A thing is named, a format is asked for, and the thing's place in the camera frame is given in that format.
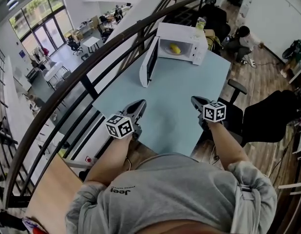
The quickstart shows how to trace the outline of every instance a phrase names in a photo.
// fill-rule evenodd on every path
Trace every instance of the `light blue table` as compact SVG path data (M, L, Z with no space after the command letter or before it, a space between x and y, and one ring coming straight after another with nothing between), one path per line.
M139 120L139 141L154 152L192 153L203 130L199 112L190 102L192 96L217 100L224 85L230 62L208 51L202 65L158 58L148 88L141 85L141 56L118 77L94 102L105 117L122 110L127 104L145 99L147 107Z

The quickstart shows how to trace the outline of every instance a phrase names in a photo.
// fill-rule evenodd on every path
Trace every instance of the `wooden board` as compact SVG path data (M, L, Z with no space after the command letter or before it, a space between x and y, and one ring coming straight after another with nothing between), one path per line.
M38 184L26 216L38 220L49 234L64 234L65 214L82 181L59 155L52 160Z

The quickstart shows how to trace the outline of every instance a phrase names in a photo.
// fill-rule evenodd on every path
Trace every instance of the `gray shirt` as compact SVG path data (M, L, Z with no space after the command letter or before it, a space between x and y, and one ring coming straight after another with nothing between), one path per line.
M67 233L129 234L178 219L223 232L266 233L277 205L270 180L250 162L230 164L228 169L178 154L148 159L107 188L83 185L66 215ZM245 204L240 185L253 188L257 196Z

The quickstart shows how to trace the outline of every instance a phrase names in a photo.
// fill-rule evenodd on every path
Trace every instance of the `plastic bottle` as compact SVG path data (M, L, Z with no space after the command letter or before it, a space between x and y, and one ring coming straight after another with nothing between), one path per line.
M207 19L205 17L203 18L198 18L197 23L196 23L196 33L195 35L197 37L204 36L204 27L206 25Z

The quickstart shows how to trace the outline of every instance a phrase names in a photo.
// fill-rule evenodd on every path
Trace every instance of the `glass door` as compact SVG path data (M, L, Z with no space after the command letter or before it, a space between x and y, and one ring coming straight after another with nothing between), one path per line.
M49 32L51 39L53 40L56 49L64 44L63 38L60 35L60 32L57 29L57 26L54 22L54 19L51 18L50 20L46 21L45 26Z
M55 48L51 42L50 36L48 36L46 32L44 25L35 30L34 33L41 46L49 50L49 55L55 52Z

